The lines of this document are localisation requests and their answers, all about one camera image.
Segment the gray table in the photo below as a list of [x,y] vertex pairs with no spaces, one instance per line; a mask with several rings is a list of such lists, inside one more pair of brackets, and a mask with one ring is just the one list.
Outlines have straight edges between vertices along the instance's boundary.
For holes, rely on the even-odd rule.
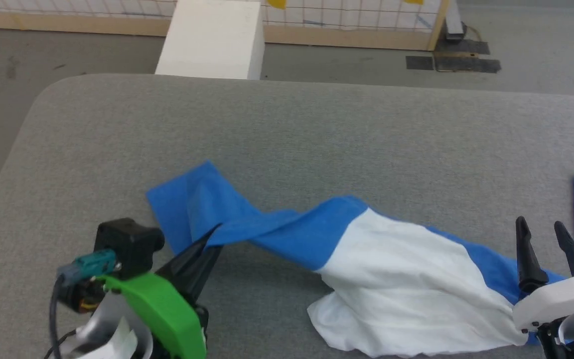
[[[205,159],[262,210],[352,193],[506,255],[524,215],[542,265],[568,272],[552,223],[574,228],[574,96],[73,77],[37,98],[0,174],[0,358],[48,349],[55,268],[92,250],[98,223],[155,225],[145,191]],[[305,309],[327,291],[248,244],[226,248],[201,298],[212,314],[209,356],[364,357],[326,347],[310,325]],[[62,333],[83,321],[59,313]]]

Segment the white box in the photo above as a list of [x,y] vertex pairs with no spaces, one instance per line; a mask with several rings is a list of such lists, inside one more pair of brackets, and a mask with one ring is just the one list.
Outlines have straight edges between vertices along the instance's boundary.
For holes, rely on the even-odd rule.
[[259,80],[265,52],[260,10],[253,1],[180,0],[155,73]]

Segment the floor stain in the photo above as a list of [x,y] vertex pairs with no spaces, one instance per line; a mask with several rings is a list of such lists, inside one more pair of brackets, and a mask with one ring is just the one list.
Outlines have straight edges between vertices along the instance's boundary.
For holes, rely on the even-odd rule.
[[15,59],[14,56],[8,58],[6,64],[6,78],[10,80],[16,79],[16,67],[19,66],[19,60]]

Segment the concrete floor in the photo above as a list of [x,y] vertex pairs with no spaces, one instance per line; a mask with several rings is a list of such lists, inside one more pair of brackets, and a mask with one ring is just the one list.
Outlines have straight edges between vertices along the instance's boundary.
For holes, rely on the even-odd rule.
[[[265,80],[480,89],[574,95],[574,9],[465,7],[503,70],[406,70],[413,52],[267,45]],[[0,168],[33,99],[85,73],[153,73],[164,39],[0,30]]]

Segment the black cable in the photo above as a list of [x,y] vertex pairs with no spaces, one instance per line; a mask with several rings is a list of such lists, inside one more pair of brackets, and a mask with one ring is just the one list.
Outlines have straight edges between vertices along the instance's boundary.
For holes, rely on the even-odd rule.
[[50,344],[52,345],[51,350],[54,352],[55,359],[62,359],[61,350],[59,349],[59,342],[57,336],[57,297],[59,296],[59,290],[63,285],[66,278],[63,275],[59,275],[57,280],[54,282],[54,288],[52,288],[52,297],[50,298],[50,313],[48,314],[48,325],[50,327]]
[[[61,346],[61,345],[63,344],[63,342],[65,342],[68,337],[71,337],[71,336],[73,336],[74,334],[77,334],[77,330],[76,330],[76,329],[73,329],[73,330],[67,332],[66,334],[64,334],[63,337],[59,338],[59,341],[58,341],[59,346]],[[48,359],[48,358],[50,357],[50,354],[52,354],[52,348],[50,348],[50,349],[48,350],[48,352],[47,352],[46,355],[43,357],[43,359]]]

